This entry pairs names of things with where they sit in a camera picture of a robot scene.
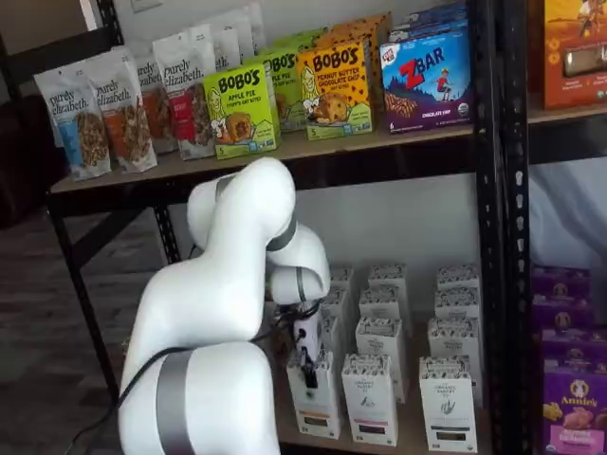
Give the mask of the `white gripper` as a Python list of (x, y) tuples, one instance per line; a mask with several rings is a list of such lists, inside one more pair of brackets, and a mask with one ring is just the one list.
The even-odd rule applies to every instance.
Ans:
[(301, 355), (301, 370), (305, 386), (308, 389), (317, 388), (315, 363), (310, 355), (317, 355), (321, 349), (320, 324), (318, 316), (297, 319), (293, 323), (293, 337), (297, 352)]

